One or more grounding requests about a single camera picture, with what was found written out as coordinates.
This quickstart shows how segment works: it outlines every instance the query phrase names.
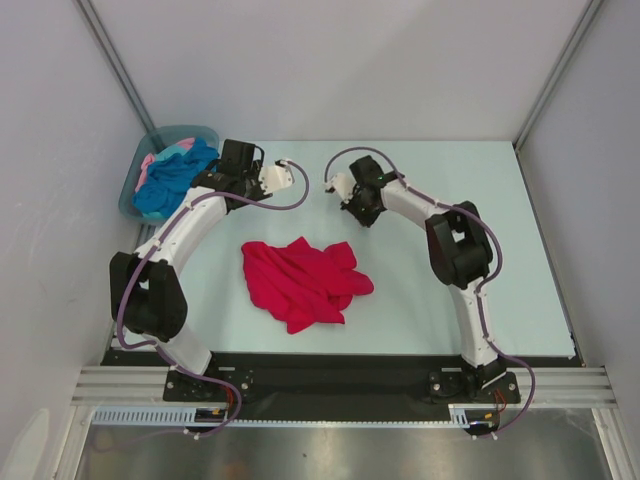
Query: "red cloth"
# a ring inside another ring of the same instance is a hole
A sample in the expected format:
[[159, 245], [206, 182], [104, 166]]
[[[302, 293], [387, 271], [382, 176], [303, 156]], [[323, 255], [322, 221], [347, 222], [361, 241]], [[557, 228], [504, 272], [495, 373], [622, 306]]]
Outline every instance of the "red cloth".
[[315, 322], [344, 323], [340, 310], [353, 296], [373, 292], [369, 277], [354, 270], [356, 257], [347, 242], [324, 251], [303, 237], [284, 248], [247, 242], [242, 253], [251, 301], [286, 322], [291, 334]]

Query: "white wall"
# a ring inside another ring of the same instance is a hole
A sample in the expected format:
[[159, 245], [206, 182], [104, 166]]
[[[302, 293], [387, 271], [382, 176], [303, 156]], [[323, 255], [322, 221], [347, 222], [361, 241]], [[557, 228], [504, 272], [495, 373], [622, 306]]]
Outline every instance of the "white wall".
[[49, 462], [105, 344], [108, 262], [137, 231], [117, 198], [143, 132], [71, 1], [5, 2], [0, 63], [1, 469], [40, 408]]
[[159, 125], [512, 140], [586, 0], [95, 0]]
[[571, 316], [640, 446], [640, 3], [615, 0], [522, 159]]

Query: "laundry basket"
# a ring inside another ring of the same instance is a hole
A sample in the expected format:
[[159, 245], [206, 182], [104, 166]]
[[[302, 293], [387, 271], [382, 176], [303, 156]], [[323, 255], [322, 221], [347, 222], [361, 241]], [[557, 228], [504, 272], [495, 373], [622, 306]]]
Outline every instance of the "laundry basket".
[[140, 178], [140, 167], [142, 166], [144, 157], [149, 153], [160, 153], [166, 147], [189, 137], [200, 137], [204, 139], [210, 147], [218, 148], [218, 134], [209, 127], [198, 125], [173, 125], [156, 128], [140, 140], [136, 153], [133, 156], [129, 173], [122, 186], [120, 199], [118, 200], [118, 208], [125, 217], [148, 225], [162, 225], [162, 223], [164, 223], [165, 219], [145, 218], [142, 213], [133, 206], [132, 200], [138, 179]]

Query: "reflective metal surface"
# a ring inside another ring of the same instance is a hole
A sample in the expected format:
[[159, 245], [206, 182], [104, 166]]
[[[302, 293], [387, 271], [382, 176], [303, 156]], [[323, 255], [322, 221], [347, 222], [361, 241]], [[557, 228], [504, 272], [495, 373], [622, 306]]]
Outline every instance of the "reflective metal surface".
[[237, 427], [96, 451], [151, 431], [92, 427], [77, 480], [611, 478], [590, 410], [530, 412], [498, 441], [461, 430]]

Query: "pile of clothes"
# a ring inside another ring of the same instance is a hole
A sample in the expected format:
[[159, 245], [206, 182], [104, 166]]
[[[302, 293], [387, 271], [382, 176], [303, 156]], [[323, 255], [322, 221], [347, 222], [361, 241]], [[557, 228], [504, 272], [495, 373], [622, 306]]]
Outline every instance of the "pile of clothes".
[[316, 322], [344, 324], [341, 310], [353, 296], [373, 292], [369, 277], [354, 270], [356, 257], [347, 242], [324, 250], [303, 237], [284, 248], [247, 242], [242, 253], [252, 303], [285, 322], [290, 334]]
[[133, 195], [133, 206], [145, 218], [166, 219], [175, 212], [191, 181], [214, 160], [218, 150], [200, 138], [185, 138], [142, 162], [140, 178]]

